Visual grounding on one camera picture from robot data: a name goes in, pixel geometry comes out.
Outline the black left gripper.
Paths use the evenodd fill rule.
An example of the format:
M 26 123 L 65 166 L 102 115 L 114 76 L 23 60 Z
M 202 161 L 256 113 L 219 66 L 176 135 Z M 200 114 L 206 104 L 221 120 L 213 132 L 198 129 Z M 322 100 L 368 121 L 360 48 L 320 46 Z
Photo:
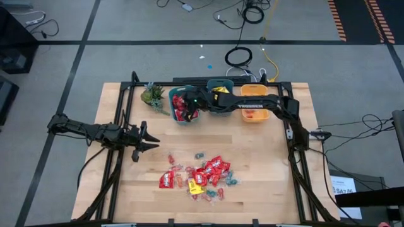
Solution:
M 159 144 L 148 144 L 144 143 L 143 140 L 149 142 L 159 143 L 160 140 L 149 135 L 146 131 L 147 124 L 146 121 L 142 121 L 140 126 L 129 124 L 129 129 L 124 133 L 124 144 L 125 146 L 134 147 L 131 158 L 134 162 L 138 162 L 140 158 L 140 153 L 144 153 L 149 149 L 157 148 Z

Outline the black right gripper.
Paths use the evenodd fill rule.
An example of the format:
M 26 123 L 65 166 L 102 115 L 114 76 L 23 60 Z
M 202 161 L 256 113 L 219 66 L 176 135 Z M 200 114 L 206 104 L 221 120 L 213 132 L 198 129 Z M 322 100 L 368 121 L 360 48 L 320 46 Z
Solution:
M 189 95 L 198 95 L 201 98 L 203 98 L 205 100 L 205 105 L 202 109 L 197 109 L 197 110 L 202 110 L 202 111 L 207 111 L 208 110 L 208 106 L 209 106 L 209 94 L 208 94 L 208 90 L 206 87 L 194 87 L 191 88 L 188 91 L 188 94 L 185 93 L 182 95 L 182 100 L 183 100 L 183 107 L 184 109 L 187 109 L 184 111 L 184 118 L 186 120 L 186 122 L 192 122 L 194 119 L 192 119 L 193 113 L 196 110 L 190 110 L 189 108 L 189 103 L 190 103 L 190 98 Z

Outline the green plastic bin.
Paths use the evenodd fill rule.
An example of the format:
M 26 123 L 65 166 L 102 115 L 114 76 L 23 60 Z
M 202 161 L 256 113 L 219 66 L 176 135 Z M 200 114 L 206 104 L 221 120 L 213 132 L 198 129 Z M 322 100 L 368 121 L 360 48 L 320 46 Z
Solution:
M 169 104 L 170 104 L 170 109 L 171 109 L 171 112 L 172 112 L 172 118 L 174 119 L 174 121 L 175 122 L 177 122 L 179 125 L 188 125 L 188 124 L 191 124 L 192 122 L 195 122 L 197 119 L 194 119 L 192 122 L 178 122 L 178 121 L 176 121 L 176 117 L 175 117 L 175 113 L 174 113 L 174 110 L 175 110 L 175 108 L 173 107 L 173 105 L 172 105 L 172 97 L 175 95 L 175 94 L 178 94 L 178 95 L 183 95 L 183 94 L 185 94 L 185 92 L 186 91 L 189 91 L 191 88 L 194 88 L 194 86 L 191 86 L 191 85 L 185 85 L 185 86 L 180 86 L 180 87 L 176 87 L 176 88 L 172 88 L 170 91 L 169 91 Z

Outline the dark blue plastic bin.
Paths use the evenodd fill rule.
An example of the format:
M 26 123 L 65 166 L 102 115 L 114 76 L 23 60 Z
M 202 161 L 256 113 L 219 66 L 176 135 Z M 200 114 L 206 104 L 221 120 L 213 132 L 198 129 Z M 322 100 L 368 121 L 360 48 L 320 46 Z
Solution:
M 219 88 L 219 87 L 225 87 L 229 93 L 233 93 L 234 82 L 229 79 L 211 79 L 207 82 L 207 88 L 209 91 L 211 91 L 215 88 Z M 232 113 L 231 112 L 226 112 L 226 113 L 210 112 L 210 114 L 213 116 L 216 116 L 216 117 L 228 117 Z

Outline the yellow plastic bin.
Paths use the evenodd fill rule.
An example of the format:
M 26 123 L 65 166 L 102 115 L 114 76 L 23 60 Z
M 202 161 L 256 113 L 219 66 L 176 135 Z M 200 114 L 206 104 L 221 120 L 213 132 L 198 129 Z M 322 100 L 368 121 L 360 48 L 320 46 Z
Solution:
M 241 87 L 241 96 L 265 96 L 268 94 L 268 89 L 264 85 L 254 85 L 254 84 L 245 84 Z M 242 109 L 242 117 L 243 120 L 247 123 L 259 123 L 267 120 L 270 117 L 270 112 L 267 109 L 252 109 L 252 110 L 262 110 L 263 118 L 257 119 L 253 117 L 252 119 L 248 119 L 245 116 L 244 111 L 247 109 Z

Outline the black slotted bar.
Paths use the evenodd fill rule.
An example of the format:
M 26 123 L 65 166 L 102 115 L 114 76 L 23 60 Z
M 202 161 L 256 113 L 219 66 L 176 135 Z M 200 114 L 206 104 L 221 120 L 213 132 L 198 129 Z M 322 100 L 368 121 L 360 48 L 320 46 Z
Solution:
M 183 77 L 173 78 L 173 83 L 207 83 L 211 79 L 228 79 L 234 83 L 250 83 L 252 80 L 249 76 L 209 76 L 209 77 Z

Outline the artificial succulent plant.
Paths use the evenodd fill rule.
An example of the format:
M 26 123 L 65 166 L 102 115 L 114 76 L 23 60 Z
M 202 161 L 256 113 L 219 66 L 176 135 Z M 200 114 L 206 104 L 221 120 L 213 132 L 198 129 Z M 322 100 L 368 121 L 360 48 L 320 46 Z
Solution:
M 145 84 L 145 90 L 141 94 L 141 100 L 151 106 L 154 111 L 169 116 L 170 114 L 163 109 L 163 86 L 155 85 L 154 82 Z

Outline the black equipment box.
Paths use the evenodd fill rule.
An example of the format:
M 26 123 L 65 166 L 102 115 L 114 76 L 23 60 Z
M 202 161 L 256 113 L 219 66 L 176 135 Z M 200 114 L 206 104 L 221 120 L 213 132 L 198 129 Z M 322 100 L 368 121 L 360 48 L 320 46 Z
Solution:
M 5 124 L 18 90 L 16 84 L 0 76 L 0 126 Z

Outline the black cabinet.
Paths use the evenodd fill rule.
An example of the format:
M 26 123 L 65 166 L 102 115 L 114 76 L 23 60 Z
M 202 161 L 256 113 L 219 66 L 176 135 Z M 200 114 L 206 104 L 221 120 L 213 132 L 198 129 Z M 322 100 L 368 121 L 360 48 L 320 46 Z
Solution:
M 0 6 L 0 70 L 29 73 L 39 41 L 5 8 Z

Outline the white paper sign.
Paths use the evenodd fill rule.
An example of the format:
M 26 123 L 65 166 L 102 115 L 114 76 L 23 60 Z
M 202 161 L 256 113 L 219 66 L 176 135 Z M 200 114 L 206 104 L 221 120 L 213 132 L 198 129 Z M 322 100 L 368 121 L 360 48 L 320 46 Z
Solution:
M 353 178 L 331 176 L 333 193 L 335 195 L 351 194 L 356 192 L 356 186 Z M 359 207 L 341 207 L 339 215 L 341 218 L 348 218 L 347 214 L 352 219 L 361 220 L 362 212 Z

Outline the black orange-striped floor mat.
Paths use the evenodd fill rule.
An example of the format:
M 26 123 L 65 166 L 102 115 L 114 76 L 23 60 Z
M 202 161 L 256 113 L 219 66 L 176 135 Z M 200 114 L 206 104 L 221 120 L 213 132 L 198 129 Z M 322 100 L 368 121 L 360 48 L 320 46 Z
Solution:
M 343 42 L 404 45 L 404 0 L 328 0 Z

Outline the black crate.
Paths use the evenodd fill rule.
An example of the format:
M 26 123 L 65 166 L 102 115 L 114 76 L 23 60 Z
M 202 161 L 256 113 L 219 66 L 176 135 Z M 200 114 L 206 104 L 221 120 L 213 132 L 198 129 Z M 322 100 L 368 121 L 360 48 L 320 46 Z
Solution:
M 385 189 L 385 182 L 383 177 L 373 177 L 369 175 L 360 175 L 355 173 L 342 173 L 336 170 L 330 171 L 330 176 L 348 177 L 353 178 L 356 186 L 356 192 L 365 192 L 371 190 Z M 362 212 L 362 219 L 353 219 L 361 225 L 374 226 L 380 222 L 388 221 L 387 207 L 372 206 L 372 207 L 359 207 Z

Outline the black beam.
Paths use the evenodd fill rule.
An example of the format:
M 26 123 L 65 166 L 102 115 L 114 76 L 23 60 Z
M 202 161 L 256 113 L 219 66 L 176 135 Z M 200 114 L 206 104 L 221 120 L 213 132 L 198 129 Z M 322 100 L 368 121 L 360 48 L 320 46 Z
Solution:
M 404 187 L 335 196 L 340 207 L 404 206 Z

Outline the grey upright post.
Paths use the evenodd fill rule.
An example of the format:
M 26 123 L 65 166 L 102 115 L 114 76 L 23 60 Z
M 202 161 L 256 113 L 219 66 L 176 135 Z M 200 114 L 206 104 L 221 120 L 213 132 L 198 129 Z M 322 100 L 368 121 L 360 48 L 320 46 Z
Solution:
M 392 112 L 392 118 L 401 156 L 404 162 L 404 110 L 394 110 Z

